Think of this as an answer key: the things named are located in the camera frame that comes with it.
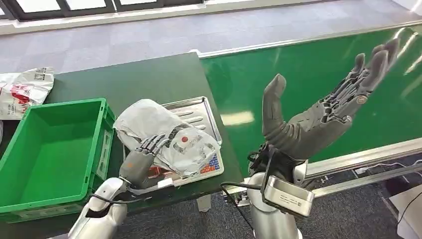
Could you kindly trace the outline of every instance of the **red logo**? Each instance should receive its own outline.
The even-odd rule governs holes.
[[[28,86],[24,85],[14,85],[10,90],[13,97],[19,100],[19,104],[27,104],[29,103],[29,97],[25,95],[29,95]]]

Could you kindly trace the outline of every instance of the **gray carpet floor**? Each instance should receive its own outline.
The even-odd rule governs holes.
[[[53,66],[57,73],[70,72],[191,49],[208,52],[418,19],[422,17],[390,0],[337,0],[7,35],[0,36],[0,72],[40,66]],[[348,171],[327,183],[354,177]],[[409,179],[420,183],[417,175]],[[384,183],[316,199],[312,215],[298,221],[298,227],[307,239],[398,239],[397,219],[382,197],[388,197]],[[198,212],[196,201],[186,201],[129,216],[115,238],[253,238],[233,205],[224,203],[219,193],[211,199],[212,209],[207,213]],[[247,207],[242,210],[250,216]],[[47,221],[54,223],[54,218]],[[72,222],[63,224],[55,235],[46,234],[37,223],[33,222],[30,229],[34,238],[65,233]],[[21,236],[25,234],[22,227],[0,225],[0,231],[4,227],[8,227],[6,235],[2,235],[5,238],[25,238]]]

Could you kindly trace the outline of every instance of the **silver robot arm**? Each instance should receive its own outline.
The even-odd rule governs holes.
[[[138,149],[130,152],[120,167],[119,178],[105,180],[95,191],[69,231],[68,238],[110,239],[126,218],[127,203],[130,203],[115,201],[117,198],[129,193],[136,196],[132,201],[139,201],[173,188],[171,179],[147,177],[156,154],[167,141],[164,134],[156,135],[143,140]]]
[[[264,90],[262,133],[265,143],[248,158],[248,189],[251,215],[257,239],[301,239],[293,215],[308,216],[314,195],[303,189],[308,158],[336,141],[352,125],[359,108],[384,79],[395,63],[399,40],[393,39],[372,51],[365,65],[365,54],[358,54],[355,65],[339,85],[308,110],[284,121],[280,97],[286,79],[280,74]]]

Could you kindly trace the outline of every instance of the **metal rail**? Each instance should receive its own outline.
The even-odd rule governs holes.
[[[246,51],[254,51],[254,50],[267,49],[267,48],[273,48],[273,47],[279,47],[279,46],[295,45],[295,44],[317,41],[317,40],[324,40],[324,39],[335,38],[335,37],[350,36],[350,35],[356,35],[356,34],[362,34],[362,33],[368,33],[368,32],[373,32],[373,31],[380,31],[380,30],[388,30],[392,28],[409,27],[409,26],[413,26],[417,24],[422,24],[422,21],[421,20],[409,21],[406,23],[398,24],[398,25],[390,25],[390,26],[369,28],[369,29],[356,30],[356,31],[326,34],[326,35],[307,38],[307,39],[293,39],[293,40],[277,41],[277,42],[264,43],[264,44],[245,46],[245,47],[236,47],[236,48],[211,51],[211,52],[200,52],[196,49],[191,50],[191,52],[196,52],[200,59],[206,59],[206,58],[225,56],[225,55],[246,52]]]
[[[422,152],[422,138],[412,139],[387,146],[373,148],[336,158],[308,164],[306,179],[365,167],[392,159],[397,159]]]
[[[363,178],[353,179],[343,183],[337,183],[323,188],[314,189],[312,192],[315,193],[315,197],[319,198],[322,196],[338,193],[344,190],[349,190],[361,186],[365,186],[372,183],[381,182],[390,178],[399,177],[408,173],[417,172],[422,170],[422,164],[416,164],[413,166],[390,170],[383,173],[378,173]]]

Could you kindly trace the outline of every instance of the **wire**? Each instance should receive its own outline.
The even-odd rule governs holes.
[[[248,221],[248,219],[246,218],[245,214],[240,210],[240,208],[237,205],[237,203],[235,202],[234,198],[228,193],[228,191],[224,188],[224,186],[237,186],[237,187],[249,188],[249,189],[255,189],[255,190],[260,190],[261,189],[261,186],[244,184],[244,183],[233,183],[233,182],[223,182],[223,183],[220,184],[220,187],[223,190],[223,192],[225,192],[225,194],[227,195],[227,197],[230,198],[231,202],[234,204],[234,206],[236,207],[236,209],[242,215],[243,219],[245,219],[246,223],[248,223],[249,227],[253,231],[252,224]]]
[[[138,198],[138,199],[130,200],[130,201],[114,201],[114,200],[109,200],[109,199],[103,198],[102,196],[97,195],[95,193],[92,193],[91,197],[95,197],[95,198],[103,200],[104,202],[114,203],[114,204],[130,204],[130,203],[136,203],[136,202],[145,200],[145,198]]]
[[[416,165],[416,164],[417,164],[417,163],[419,163],[419,162],[422,162],[422,159],[417,160],[416,162],[414,162],[414,163],[413,163],[412,165],[410,165],[410,166],[414,166],[414,165]],[[373,165],[373,166],[370,166],[370,167],[358,168],[358,169],[356,169],[355,171],[356,171],[358,174],[360,174],[360,173],[364,173],[366,170],[368,170],[368,169],[370,169],[370,168],[375,168],[375,167],[378,167],[378,166],[394,166],[394,165],[399,165],[399,166],[402,166],[403,168],[408,167],[408,166],[405,166],[405,165],[403,165],[403,164],[401,164],[401,163],[398,163],[398,162],[396,162],[396,163],[392,163],[392,164],[379,163],[379,164],[376,164],[376,165]]]
[[[403,211],[403,213],[402,213],[402,216],[400,217],[400,220],[399,220],[399,222],[397,223],[397,225],[398,224],[400,224],[400,222],[402,221],[402,219],[403,219],[403,217],[404,217],[404,215],[405,215],[405,212],[406,212],[406,210],[408,209],[408,207],[410,206],[410,204],[414,201],[414,200],[416,200],[416,198],[418,198],[420,195],[422,194],[422,192],[420,192],[415,198],[413,198],[409,203],[408,203],[408,205],[406,206],[406,208],[405,208],[405,210]]]

